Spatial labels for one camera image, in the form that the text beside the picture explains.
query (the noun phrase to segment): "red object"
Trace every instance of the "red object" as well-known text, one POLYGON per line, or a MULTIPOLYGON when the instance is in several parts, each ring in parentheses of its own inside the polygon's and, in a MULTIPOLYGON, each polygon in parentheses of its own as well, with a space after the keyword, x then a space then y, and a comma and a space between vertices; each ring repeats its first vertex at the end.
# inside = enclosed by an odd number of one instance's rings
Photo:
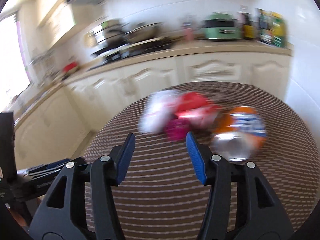
POLYGON ((72 62, 70 63, 69 65, 66 65, 64 68, 63 68, 63 72, 67 73, 69 70, 73 69, 74 67, 76 67, 78 65, 77 62, 72 62))
POLYGON ((210 102, 204 96, 200 95, 199 93, 189 92, 181 96, 180 103, 177 108, 177 112, 195 109, 201 106, 207 106, 211 104, 213 103, 210 102))
POLYGON ((176 116, 179 119, 188 120, 192 127, 196 129, 207 129, 213 125, 221 109, 221 106, 212 104, 181 111, 176 113, 176 116))

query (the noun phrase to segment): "table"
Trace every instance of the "table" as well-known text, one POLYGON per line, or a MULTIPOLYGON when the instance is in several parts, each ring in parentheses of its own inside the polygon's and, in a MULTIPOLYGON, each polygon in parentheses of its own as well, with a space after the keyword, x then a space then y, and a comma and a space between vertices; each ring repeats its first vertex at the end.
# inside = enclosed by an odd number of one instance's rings
MULTIPOLYGON (((235 105, 253 106, 262 116, 268 139, 251 160, 277 193, 294 229, 313 208, 319 181, 319 155, 304 122, 284 102, 252 85, 227 82, 191 82, 172 87, 197 91, 229 111, 235 105)), ((146 98, 124 109, 108 122, 85 153, 88 162, 108 154, 124 142, 128 132, 136 147, 125 181, 113 188, 123 232, 131 239, 196 239, 210 187, 194 175, 185 141, 171 142, 164 134, 140 134, 137 129, 146 98)), ((210 144, 210 135, 197 135, 210 144)), ((229 230, 236 215, 236 185, 232 185, 229 230)), ((87 220, 94 230, 90 188, 86 187, 87 220)))

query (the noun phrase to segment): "kitchen window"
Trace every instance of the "kitchen window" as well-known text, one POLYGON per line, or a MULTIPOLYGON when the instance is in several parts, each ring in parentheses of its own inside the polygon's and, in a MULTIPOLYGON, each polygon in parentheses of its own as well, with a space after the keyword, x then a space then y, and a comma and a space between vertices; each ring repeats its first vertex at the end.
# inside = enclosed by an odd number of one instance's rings
POLYGON ((29 84, 23 62, 20 22, 12 15, 0 21, 0 112, 29 84))

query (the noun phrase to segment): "can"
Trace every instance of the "can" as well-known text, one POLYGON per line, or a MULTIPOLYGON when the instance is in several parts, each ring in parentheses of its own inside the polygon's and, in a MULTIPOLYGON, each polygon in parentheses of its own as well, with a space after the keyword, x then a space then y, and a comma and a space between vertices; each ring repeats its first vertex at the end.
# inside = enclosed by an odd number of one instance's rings
POLYGON ((235 106, 214 131, 213 147, 229 161, 252 157, 267 138, 263 120, 250 106, 235 106))

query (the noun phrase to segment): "green toaster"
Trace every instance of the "green toaster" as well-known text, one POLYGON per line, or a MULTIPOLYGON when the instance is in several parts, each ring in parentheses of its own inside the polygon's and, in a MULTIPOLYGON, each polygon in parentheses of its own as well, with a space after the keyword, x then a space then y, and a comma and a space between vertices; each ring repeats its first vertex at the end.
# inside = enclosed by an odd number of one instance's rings
POLYGON ((236 27, 232 15, 214 13, 204 21, 204 35, 210 40, 235 40, 241 39, 241 30, 236 27))

